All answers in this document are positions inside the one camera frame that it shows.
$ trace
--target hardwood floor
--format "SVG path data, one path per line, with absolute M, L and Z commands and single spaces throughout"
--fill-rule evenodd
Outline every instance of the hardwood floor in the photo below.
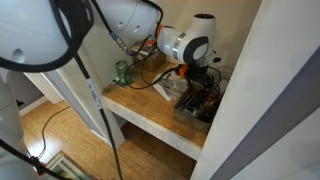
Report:
M 32 155 L 43 148 L 41 130 L 48 118 L 67 107 L 66 102 L 56 105 L 46 102 L 31 111 L 21 122 L 25 143 Z M 122 131 L 126 141 L 118 149 L 124 179 L 189 179 L 195 161 L 127 123 Z M 60 150 L 98 179 L 118 179 L 111 147 L 97 138 L 79 116 L 69 108 L 52 119 L 45 130 L 47 150 L 41 161 L 49 160 Z

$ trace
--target wooden desk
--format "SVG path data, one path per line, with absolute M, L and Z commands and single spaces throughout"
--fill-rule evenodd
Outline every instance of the wooden desk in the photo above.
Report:
M 144 72 L 149 82 L 171 63 L 165 63 L 155 73 Z M 141 79 L 136 79 L 132 86 L 145 86 Z M 197 160 L 206 139 L 207 130 L 195 128 L 184 122 L 184 117 L 174 109 L 173 101 L 166 101 L 153 86 L 134 90 L 109 85 L 103 92 L 103 100 L 112 112 L 144 129 L 160 140 Z

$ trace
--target electrical cord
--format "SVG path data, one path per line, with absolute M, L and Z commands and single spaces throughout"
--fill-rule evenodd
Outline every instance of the electrical cord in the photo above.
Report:
M 100 16 L 100 18 L 101 18 L 104 26 L 107 28 L 107 30 L 108 30 L 109 33 L 111 34 L 113 31 L 112 31 L 112 29 L 110 28 L 110 26 L 109 26 L 106 18 L 104 18 L 104 15 L 103 15 L 103 13 L 102 13 L 102 11 L 101 11 L 101 9 L 100 9 L 100 6 L 98 5 L 97 1 L 96 1 L 96 0 L 91 0 L 91 2 L 92 2 L 92 4 L 93 4 L 93 6 L 96 8 L 96 10 L 98 11 L 98 14 L 99 14 L 99 16 Z
M 89 89 L 92 93 L 92 96 L 96 102 L 96 105 L 97 105 L 97 108 L 100 112 L 100 115 L 104 121 L 104 124 L 107 128 L 107 132 L 108 132 L 108 136 L 109 136 L 109 139 L 110 139 L 110 143 L 111 143 L 111 146 L 112 146 L 112 150 L 113 150 L 113 153 L 114 153 L 114 157 L 115 157 L 115 162 L 116 162 L 116 165 L 117 165 L 117 170 L 118 170 L 118 175 L 119 175 L 119 178 L 120 180 L 123 179 L 122 177 L 122 173 L 121 173 L 121 168 L 120 168 L 120 162 L 119 162 L 119 158 L 118 158 L 118 153 L 117 153 L 117 149 L 116 149 L 116 145 L 115 145 L 115 142 L 114 142 L 114 139 L 113 139 L 113 135 L 112 135 L 112 131 L 111 131 L 111 128 L 110 128 L 110 124 L 108 122 L 108 119 L 106 117 L 106 114 L 103 110 L 103 106 L 101 104 L 101 101 L 100 101 L 100 98 L 99 98 L 99 95 L 97 95 L 97 92 L 95 90 L 95 87 L 93 85 L 93 82 L 90 78 L 90 75 L 86 69 L 86 67 L 84 66 L 80 56 L 78 55 L 77 51 L 75 50 L 75 48 L 73 47 L 73 44 L 72 44 L 72 40 L 68 34 L 68 31 L 66 29 L 66 27 L 64 26 L 64 23 L 62 21 L 62 17 L 60 15 L 60 12 L 59 12 L 59 9 L 57 8 L 56 4 L 55 4 L 55 0 L 49 0 L 50 1 L 50 4 L 51 4 L 51 8 L 52 8 L 52 11 L 53 11 L 53 14 L 55 16 L 55 19 L 57 21 L 57 24 L 60 28 L 60 31 L 66 41 L 66 43 L 68 44 L 69 48 L 71 49 L 73 55 L 74 55 L 74 58 L 83 74 L 83 76 L 85 77 L 86 81 L 87 81 L 87 84 L 89 86 Z
M 144 78 L 144 75 L 143 75 L 143 69 L 144 69 L 144 66 L 147 62 L 147 60 L 149 59 L 149 57 L 151 57 L 156 51 L 156 47 L 153 46 L 152 50 L 150 51 L 150 53 L 148 54 L 147 57 L 143 58 L 143 61 L 142 61 L 142 66 L 141 66 L 141 70 L 140 70 L 140 76 L 142 78 L 142 80 L 146 83 L 146 84 L 151 84 L 149 83 L 145 78 Z
M 220 84 L 220 82 L 221 82 L 221 72 L 219 71 L 219 69 L 217 69 L 217 68 L 214 68 L 214 67 L 211 67 L 211 66 L 209 66 L 209 69 L 212 69 L 212 70 L 215 70 L 217 73 L 218 73 L 218 75 L 219 75 L 219 80 L 218 80 L 218 85 Z
M 44 131 L 47 127 L 47 125 L 50 123 L 50 121 L 58 114 L 60 114 L 61 112 L 65 111 L 66 109 L 70 108 L 70 106 L 54 113 L 52 116 L 50 116 L 50 118 L 47 120 L 47 122 L 44 124 L 43 128 L 42 128 L 42 131 L 41 131 L 41 135 L 42 135 L 42 140 L 43 140 L 43 150 L 41 151 L 41 153 L 39 154 L 39 156 L 37 156 L 37 158 L 40 160 L 42 158 L 42 156 L 44 155 L 46 149 L 47 149 L 47 143 L 46 143 L 46 138 L 45 138 L 45 135 L 44 135 Z
M 170 72 L 172 72 L 172 71 L 178 70 L 178 67 L 170 68 L 170 69 L 164 71 L 164 72 L 160 75 L 160 77 L 159 77 L 158 79 L 156 79 L 153 83 L 150 83 L 150 84 L 148 84 L 148 85 L 146 85 L 146 86 L 143 86 L 143 87 L 133 87 L 132 85 L 130 85 L 130 84 L 128 83 L 128 81 L 127 81 L 127 79 L 126 79 L 126 74 L 127 74 L 128 70 L 129 70 L 132 66 L 134 66 L 134 65 L 137 64 L 137 63 L 140 63 L 141 61 L 142 61 L 142 60 L 132 63 L 132 64 L 126 69 L 126 71 L 125 71 L 125 78 L 124 78 L 124 79 L 126 80 L 127 85 L 128 85 L 130 88 L 132 88 L 132 89 L 136 89 L 136 90 L 146 89 L 146 88 L 148 88 L 148 87 L 150 87 L 150 86 L 153 86 L 153 85 L 157 84 L 158 82 L 160 82 L 160 80 L 161 80 L 165 75 L 167 75 L 168 73 L 170 73 Z
M 68 180 L 68 179 L 56 174 L 55 172 L 51 171 L 50 169 L 44 167 L 42 164 L 40 164 L 39 161 L 31 159 L 31 158 L 27 157 L 26 155 L 22 154 L 21 152 L 19 152 L 18 150 L 14 149 L 9 144 L 4 142 L 2 139 L 0 139 L 0 146 L 3 149 L 5 149 L 6 151 L 8 151 L 10 154 L 14 155 L 15 157 L 17 157 L 17 158 L 23 160 L 24 162 L 36 167 L 37 169 L 42 170 L 43 172 L 45 172 L 47 174 L 50 174 L 51 176 L 53 176 L 59 180 Z
M 151 36 L 151 35 L 149 35 L 146 39 L 144 39 L 144 41 L 143 41 L 143 43 L 141 44 L 141 46 L 139 47 L 138 51 L 135 52 L 135 53 L 130 54 L 130 56 L 137 56 L 137 55 L 141 52 L 143 46 L 146 44 L 146 42 L 148 41 L 148 39 L 149 39 L 150 36 Z
M 214 83 L 216 90 L 218 91 L 218 94 L 220 95 L 220 86 L 217 83 Z
M 160 12 L 160 19 L 159 19 L 159 22 L 157 24 L 157 28 L 156 28 L 156 31 L 155 31 L 155 39 L 157 39 L 158 38 L 158 33 L 157 32 L 158 32 L 159 26 L 160 26 L 160 24 L 162 22 L 162 19 L 163 19 L 163 10 L 162 10 L 162 8 L 160 6 L 158 6 L 156 3 L 152 2 L 152 1 L 149 1 L 149 0 L 140 0 L 140 1 L 149 4 L 150 6 L 156 8 Z
M 29 151 L 29 149 L 27 147 L 26 147 L 26 151 L 27 151 L 29 157 L 31 157 L 32 155 L 31 155 L 31 153 L 30 153 L 30 151 Z

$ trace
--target white wall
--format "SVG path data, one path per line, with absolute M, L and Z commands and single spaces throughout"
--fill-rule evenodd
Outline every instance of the white wall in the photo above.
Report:
M 193 16 L 208 13 L 216 17 L 214 50 L 223 61 L 216 64 L 234 68 L 247 39 L 261 0 L 160 0 L 163 25 L 181 32 L 191 25 Z
M 213 175 L 318 48 L 318 7 L 318 0 L 262 2 L 192 179 Z
M 10 85 L 15 99 L 24 103 L 19 106 L 20 110 L 43 97 L 41 91 L 22 72 L 0 68 L 0 76 Z
M 44 94 L 47 100 L 53 104 L 57 104 L 64 100 L 62 95 L 53 86 L 53 84 L 45 77 L 43 73 L 24 73 L 25 76 Z
M 318 180 L 320 108 L 286 134 L 233 180 Z
M 127 56 L 114 44 L 96 12 L 95 26 L 84 39 L 82 52 L 86 54 L 88 63 L 92 64 L 95 69 L 96 81 L 99 83 L 100 88 L 107 87 L 112 79 L 117 76 L 115 68 L 117 61 L 127 60 L 130 64 L 132 62 L 131 57 Z

